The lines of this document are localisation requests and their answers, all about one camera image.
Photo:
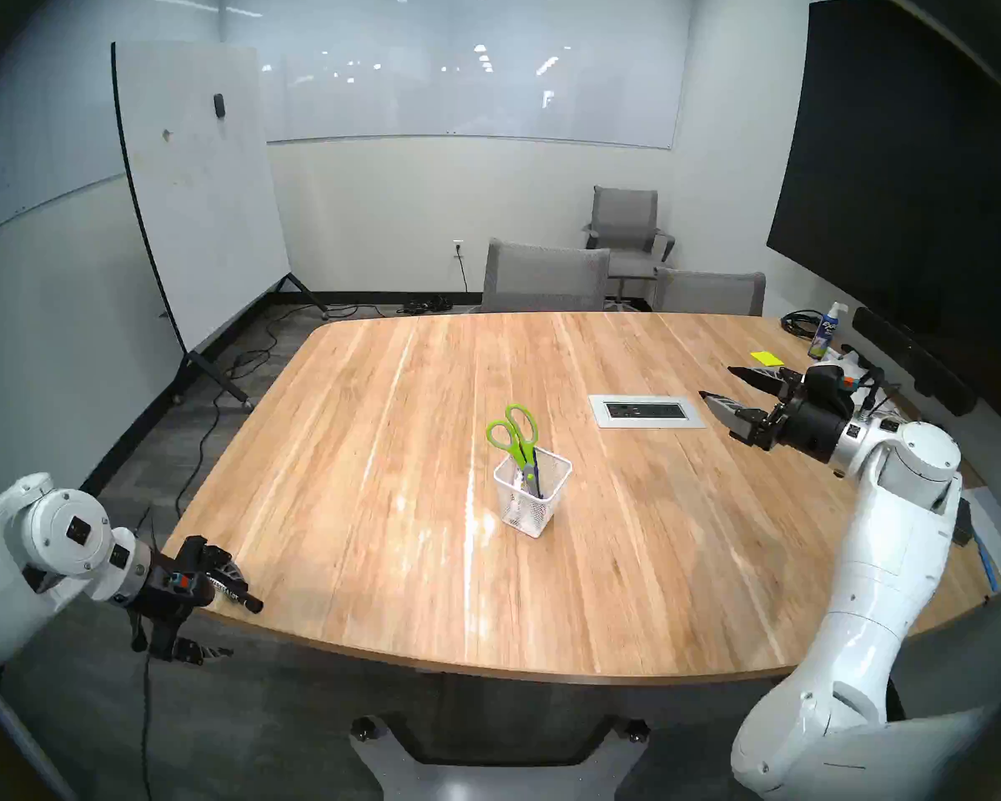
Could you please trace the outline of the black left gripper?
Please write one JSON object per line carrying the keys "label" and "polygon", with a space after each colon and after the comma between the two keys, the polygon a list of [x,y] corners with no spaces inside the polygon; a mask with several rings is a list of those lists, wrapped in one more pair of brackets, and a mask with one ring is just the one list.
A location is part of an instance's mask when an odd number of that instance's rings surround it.
{"label": "black left gripper", "polygon": [[228,552],[205,551],[203,569],[209,578],[203,572],[180,570],[174,559],[162,553],[152,555],[144,583],[144,617],[151,624],[146,652],[152,658],[203,665],[234,653],[230,648],[201,645],[178,635],[196,608],[213,601],[213,584],[224,592],[245,590],[241,569]]}

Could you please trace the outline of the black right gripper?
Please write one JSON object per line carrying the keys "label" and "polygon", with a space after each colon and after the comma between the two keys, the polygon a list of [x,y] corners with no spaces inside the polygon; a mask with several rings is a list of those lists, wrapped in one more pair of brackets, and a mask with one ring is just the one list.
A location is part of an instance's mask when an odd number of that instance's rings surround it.
{"label": "black right gripper", "polygon": [[790,446],[819,462],[830,462],[853,418],[850,387],[801,387],[804,374],[784,365],[728,366],[727,370],[746,385],[779,399],[769,413],[724,395],[699,391],[731,438],[765,452],[775,446]]}

